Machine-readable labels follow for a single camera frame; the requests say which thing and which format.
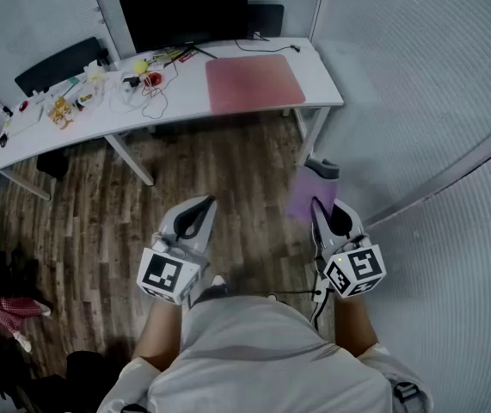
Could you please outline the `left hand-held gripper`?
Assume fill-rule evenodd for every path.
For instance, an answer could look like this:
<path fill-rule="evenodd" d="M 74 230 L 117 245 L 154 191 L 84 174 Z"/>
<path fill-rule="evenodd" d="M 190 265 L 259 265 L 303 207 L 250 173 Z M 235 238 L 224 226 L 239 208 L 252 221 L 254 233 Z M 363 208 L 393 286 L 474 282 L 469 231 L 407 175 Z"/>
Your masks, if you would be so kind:
<path fill-rule="evenodd" d="M 144 292 L 182 305 L 199 283 L 209 262 L 203 255 L 209 244 L 218 203 L 212 195 L 196 196 L 170 208 L 160 233 L 141 257 L 137 285 Z M 175 241 L 167 236 L 174 236 Z M 191 249 L 176 241 L 182 240 Z"/>

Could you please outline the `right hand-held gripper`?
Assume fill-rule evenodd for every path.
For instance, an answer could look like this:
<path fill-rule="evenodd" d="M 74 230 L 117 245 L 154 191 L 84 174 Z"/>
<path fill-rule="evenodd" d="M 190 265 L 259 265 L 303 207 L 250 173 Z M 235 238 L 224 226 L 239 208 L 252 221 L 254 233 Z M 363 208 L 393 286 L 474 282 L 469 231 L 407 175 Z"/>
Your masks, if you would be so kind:
<path fill-rule="evenodd" d="M 363 228 L 359 215 L 341 200 L 335 200 L 331 221 L 323 204 L 311 201 L 312 239 L 317 248 L 327 248 L 318 267 L 321 293 L 334 292 L 349 299 L 371 291 L 386 276 L 381 251 L 373 244 Z M 353 239 L 339 249 L 334 245 L 334 235 Z"/>

